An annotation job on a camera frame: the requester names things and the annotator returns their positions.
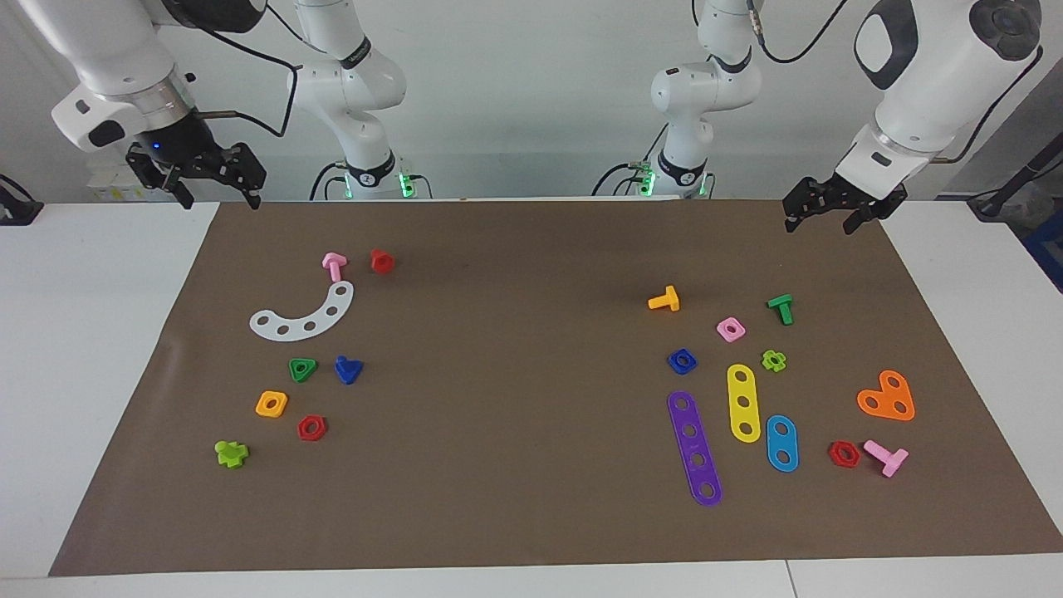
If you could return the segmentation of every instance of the blue square nut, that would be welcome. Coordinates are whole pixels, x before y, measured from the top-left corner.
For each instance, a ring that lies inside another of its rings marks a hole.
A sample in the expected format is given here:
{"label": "blue square nut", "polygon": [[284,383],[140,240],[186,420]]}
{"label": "blue square nut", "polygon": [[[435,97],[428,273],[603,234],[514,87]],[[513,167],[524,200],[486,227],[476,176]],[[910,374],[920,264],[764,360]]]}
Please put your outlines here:
{"label": "blue square nut", "polygon": [[691,371],[697,368],[697,360],[695,360],[694,356],[692,356],[687,349],[679,349],[669,356],[668,364],[672,366],[672,370],[674,370],[679,376],[687,376],[691,373]]}

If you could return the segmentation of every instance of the purple plastic strip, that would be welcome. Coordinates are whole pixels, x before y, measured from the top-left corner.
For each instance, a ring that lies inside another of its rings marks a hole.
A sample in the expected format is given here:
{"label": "purple plastic strip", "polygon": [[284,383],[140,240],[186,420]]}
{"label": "purple plastic strip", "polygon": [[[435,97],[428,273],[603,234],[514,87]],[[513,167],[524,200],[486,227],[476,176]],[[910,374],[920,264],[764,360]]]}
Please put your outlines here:
{"label": "purple plastic strip", "polygon": [[672,428],[682,456],[682,466],[687,471],[691,496],[702,507],[718,505],[724,497],[724,491],[694,397],[682,391],[672,393],[668,397],[668,411],[672,415]]}

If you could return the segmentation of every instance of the pink bolt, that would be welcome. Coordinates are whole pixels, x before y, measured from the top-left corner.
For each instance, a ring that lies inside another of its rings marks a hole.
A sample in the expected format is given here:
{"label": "pink bolt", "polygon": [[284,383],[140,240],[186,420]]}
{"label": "pink bolt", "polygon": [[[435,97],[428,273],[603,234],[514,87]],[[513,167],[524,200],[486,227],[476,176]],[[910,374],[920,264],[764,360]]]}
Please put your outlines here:
{"label": "pink bolt", "polygon": [[884,465],[884,467],[882,467],[882,475],[887,478],[892,478],[893,475],[897,473],[897,469],[900,469],[900,464],[908,459],[907,450],[897,449],[897,452],[890,452],[875,441],[867,441],[864,443],[864,450],[870,452],[875,459],[882,462]]}
{"label": "pink bolt", "polygon": [[339,253],[328,252],[325,253],[325,258],[321,260],[321,267],[328,270],[328,275],[332,276],[333,281],[339,281],[339,269],[347,264],[347,257],[340,255]]}

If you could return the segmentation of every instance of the yellow square nut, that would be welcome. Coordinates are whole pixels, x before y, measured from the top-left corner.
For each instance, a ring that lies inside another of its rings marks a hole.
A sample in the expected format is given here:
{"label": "yellow square nut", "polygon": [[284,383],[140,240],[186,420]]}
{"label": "yellow square nut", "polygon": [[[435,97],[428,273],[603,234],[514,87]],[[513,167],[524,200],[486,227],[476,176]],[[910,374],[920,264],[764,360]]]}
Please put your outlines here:
{"label": "yellow square nut", "polygon": [[261,397],[258,397],[255,413],[263,417],[281,417],[287,405],[288,395],[276,391],[266,391]]}

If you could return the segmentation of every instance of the toy piece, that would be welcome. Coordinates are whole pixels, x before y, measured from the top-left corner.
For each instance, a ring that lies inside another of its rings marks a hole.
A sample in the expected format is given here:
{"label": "toy piece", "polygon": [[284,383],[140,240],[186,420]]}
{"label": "toy piece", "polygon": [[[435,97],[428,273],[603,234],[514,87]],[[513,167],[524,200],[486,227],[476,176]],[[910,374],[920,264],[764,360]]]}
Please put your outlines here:
{"label": "toy piece", "polygon": [[386,274],[395,267],[395,258],[383,249],[374,249],[369,252],[369,264],[378,274]]}
{"label": "toy piece", "polygon": [[860,391],[857,405],[867,415],[911,422],[915,418],[915,403],[912,391],[908,388],[905,377],[892,370],[883,371],[878,376],[881,391]]}
{"label": "toy piece", "polygon": [[797,427],[784,415],[767,420],[767,462],[783,474],[791,474],[800,465]]}
{"label": "toy piece", "polygon": [[757,380],[748,366],[735,364],[727,369],[727,405],[730,411],[731,434],[743,443],[760,440],[760,408],[757,405]]}
{"label": "toy piece", "polygon": [[258,397],[255,413],[263,417],[281,417],[288,405],[288,395],[276,391],[266,391]]}
{"label": "toy piece", "polygon": [[682,467],[687,471],[690,495],[702,507],[719,505],[724,491],[712,462],[709,440],[702,428],[702,418],[697,415],[697,404],[688,393],[677,391],[669,395],[668,411],[672,416],[672,429],[679,445]]}
{"label": "toy piece", "polygon": [[716,332],[724,338],[724,341],[733,343],[745,337],[745,327],[736,319],[727,319],[716,325]]}
{"label": "toy piece", "polygon": [[288,362],[288,374],[291,375],[291,379],[294,380],[297,385],[306,382],[306,379],[309,378],[311,374],[317,372],[317,360],[297,358]]}
{"label": "toy piece", "polygon": [[679,376],[687,376],[695,368],[697,368],[697,360],[694,359],[694,356],[687,349],[679,349],[669,356],[668,364],[672,366],[672,370],[674,370]]}
{"label": "toy piece", "polygon": [[764,360],[760,364],[764,366],[764,370],[778,374],[787,369],[787,357],[778,352],[769,349],[764,352],[762,357]]}
{"label": "toy piece", "polygon": [[317,442],[325,435],[328,426],[320,415],[307,415],[299,423],[299,438],[307,442]]}
{"label": "toy piece", "polygon": [[225,441],[218,441],[214,445],[214,452],[218,454],[218,465],[224,465],[230,469],[243,467],[243,460],[249,455],[246,445],[236,442],[226,443]]}
{"label": "toy piece", "polygon": [[365,365],[359,361],[349,361],[345,356],[340,356],[336,358],[336,375],[339,376],[343,385],[350,387],[358,379]]}
{"label": "toy piece", "polygon": [[334,283],[343,279],[343,276],[339,274],[339,269],[345,264],[345,255],[340,255],[339,253],[333,253],[331,251],[325,253],[324,259],[321,260],[321,267],[328,270],[328,275],[332,277]]}
{"label": "toy piece", "polygon": [[664,287],[664,294],[654,296],[649,301],[651,310],[659,310],[661,308],[668,308],[673,312],[679,311],[679,295],[676,293],[675,287],[671,284]]}
{"label": "toy piece", "polygon": [[897,469],[900,469],[900,464],[908,459],[908,451],[905,449],[897,449],[897,452],[890,452],[882,448],[882,445],[876,443],[875,441],[867,441],[864,443],[864,450],[870,452],[872,457],[882,462],[882,475],[887,478],[892,478]]}
{"label": "toy piece", "polygon": [[313,314],[297,319],[282,319],[272,310],[263,310],[251,317],[251,330],[267,341],[293,343],[314,339],[336,325],[354,301],[354,285],[341,279],[328,287],[325,303]]}
{"label": "toy piece", "polygon": [[827,454],[830,455],[830,460],[834,462],[834,465],[839,467],[851,469],[860,464],[860,451],[857,450],[856,445],[848,441],[834,441],[830,444]]}
{"label": "toy piece", "polygon": [[767,303],[767,307],[772,310],[779,311],[779,318],[782,319],[782,326],[792,326],[794,323],[794,315],[793,312],[790,311],[790,305],[793,303],[794,297],[790,294],[779,294]]}

